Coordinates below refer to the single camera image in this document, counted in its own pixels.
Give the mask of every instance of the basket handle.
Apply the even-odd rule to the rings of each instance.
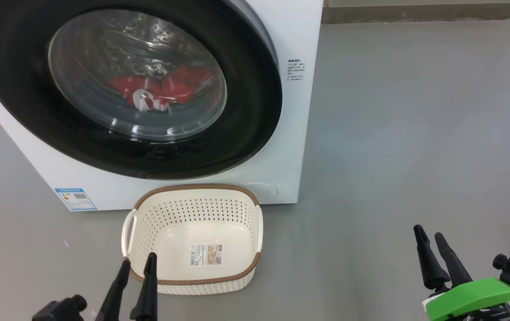
[[[128,254],[130,254],[130,250],[132,250],[132,241],[134,240],[134,230],[136,228],[136,219],[134,218],[135,213],[136,209],[130,211],[124,220],[124,225],[122,226],[122,239],[120,240],[120,244],[122,246],[122,255],[125,258],[128,258]],[[132,224],[132,231],[130,231],[130,242],[129,244],[126,244],[126,240],[128,239],[128,226],[130,226],[132,218],[134,218],[134,224]]]

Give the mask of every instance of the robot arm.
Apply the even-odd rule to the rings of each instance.
[[[500,279],[473,281],[443,234],[436,233],[435,241],[449,274],[435,258],[422,226],[416,225],[414,234],[424,285],[435,291],[426,304],[430,321],[510,321],[510,258],[499,254],[493,261],[503,270]],[[451,289],[445,286],[449,280]]]
[[[158,319],[158,277],[156,275],[157,256],[150,253],[144,269],[144,282],[138,303],[130,313],[130,319],[136,321],[157,321]],[[120,304],[122,303],[122,292],[130,275],[130,261],[124,259],[118,276],[112,285],[98,315],[96,321],[118,321],[120,314]],[[37,314],[33,316],[33,321],[84,321],[80,312],[86,309],[86,300],[80,295],[68,297],[62,301],[52,301]]]

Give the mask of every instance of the washing machine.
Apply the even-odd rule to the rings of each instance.
[[[0,0],[0,124],[71,211],[296,203],[322,0]]]

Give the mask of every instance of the concrete floor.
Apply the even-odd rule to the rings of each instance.
[[[510,22],[324,26],[300,202],[266,206],[244,290],[159,297],[160,320],[423,321],[414,224],[474,279],[510,254]],[[0,320],[82,294],[94,319],[124,211],[69,213],[0,128]],[[128,319],[140,285],[124,291]]]

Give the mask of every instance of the perforated basket wall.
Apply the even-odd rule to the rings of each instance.
[[[263,217],[256,197],[233,185],[180,185],[144,195],[126,217],[122,254],[143,281],[148,254],[158,256],[158,292],[217,294],[240,290],[261,255]],[[190,248],[222,248],[218,265],[193,266]]]

